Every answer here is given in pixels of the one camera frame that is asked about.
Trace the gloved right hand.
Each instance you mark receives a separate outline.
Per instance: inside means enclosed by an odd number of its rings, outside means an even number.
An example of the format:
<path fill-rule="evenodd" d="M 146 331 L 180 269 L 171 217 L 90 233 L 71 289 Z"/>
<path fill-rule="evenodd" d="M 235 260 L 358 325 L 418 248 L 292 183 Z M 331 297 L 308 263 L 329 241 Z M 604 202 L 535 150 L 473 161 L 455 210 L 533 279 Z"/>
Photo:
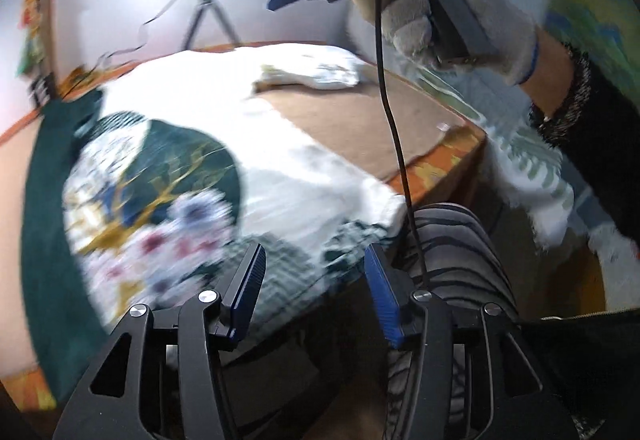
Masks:
<path fill-rule="evenodd" d="M 534 76 L 533 18 L 511 0 L 352 0 L 397 52 L 432 70 L 486 67 L 509 86 Z"/>

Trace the right forearm dark sleeve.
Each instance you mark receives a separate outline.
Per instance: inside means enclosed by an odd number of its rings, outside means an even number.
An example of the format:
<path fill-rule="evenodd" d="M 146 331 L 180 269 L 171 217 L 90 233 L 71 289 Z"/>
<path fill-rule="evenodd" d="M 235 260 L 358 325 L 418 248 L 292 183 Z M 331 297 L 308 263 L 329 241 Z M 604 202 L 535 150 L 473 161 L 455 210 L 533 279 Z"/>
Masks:
<path fill-rule="evenodd" d="M 536 30 L 536 60 L 523 91 L 532 125 L 593 190 L 623 236 L 639 241 L 639 110 L 600 68 Z"/>

